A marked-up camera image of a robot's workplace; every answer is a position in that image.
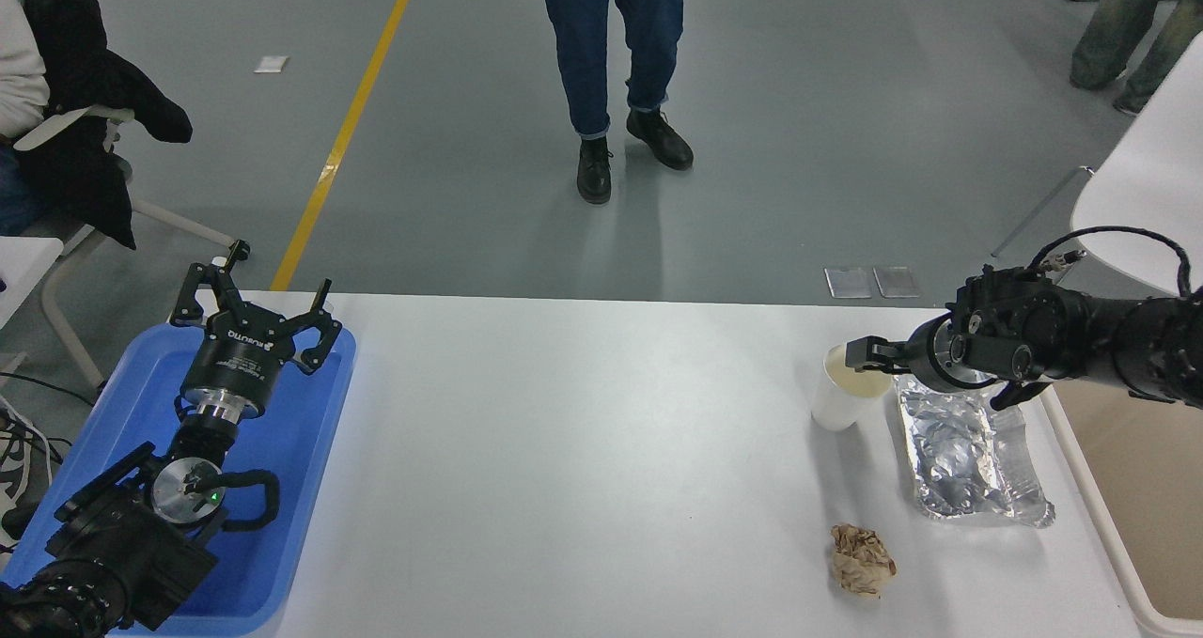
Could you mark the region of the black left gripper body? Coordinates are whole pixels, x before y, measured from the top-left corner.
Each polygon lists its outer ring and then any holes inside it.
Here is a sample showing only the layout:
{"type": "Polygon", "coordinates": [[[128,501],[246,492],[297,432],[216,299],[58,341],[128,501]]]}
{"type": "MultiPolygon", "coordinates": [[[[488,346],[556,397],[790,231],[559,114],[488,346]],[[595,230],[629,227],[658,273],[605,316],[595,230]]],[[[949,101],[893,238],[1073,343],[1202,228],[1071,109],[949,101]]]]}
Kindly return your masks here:
{"type": "Polygon", "coordinates": [[[244,412],[266,412],[301,331],[297,321],[262,305],[229,305],[206,321],[180,395],[198,406],[206,396],[225,392],[243,398],[244,412]]]}

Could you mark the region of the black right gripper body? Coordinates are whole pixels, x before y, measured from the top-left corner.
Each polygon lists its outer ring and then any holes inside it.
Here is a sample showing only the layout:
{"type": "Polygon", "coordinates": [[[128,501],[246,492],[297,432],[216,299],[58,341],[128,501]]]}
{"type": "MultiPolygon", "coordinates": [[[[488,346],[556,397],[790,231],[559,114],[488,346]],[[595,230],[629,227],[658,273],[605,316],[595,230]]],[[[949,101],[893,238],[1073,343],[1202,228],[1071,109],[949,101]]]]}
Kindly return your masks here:
{"type": "Polygon", "coordinates": [[[915,379],[934,391],[958,392],[958,378],[949,373],[952,317],[944,314],[915,327],[907,339],[907,367],[915,379]]]}

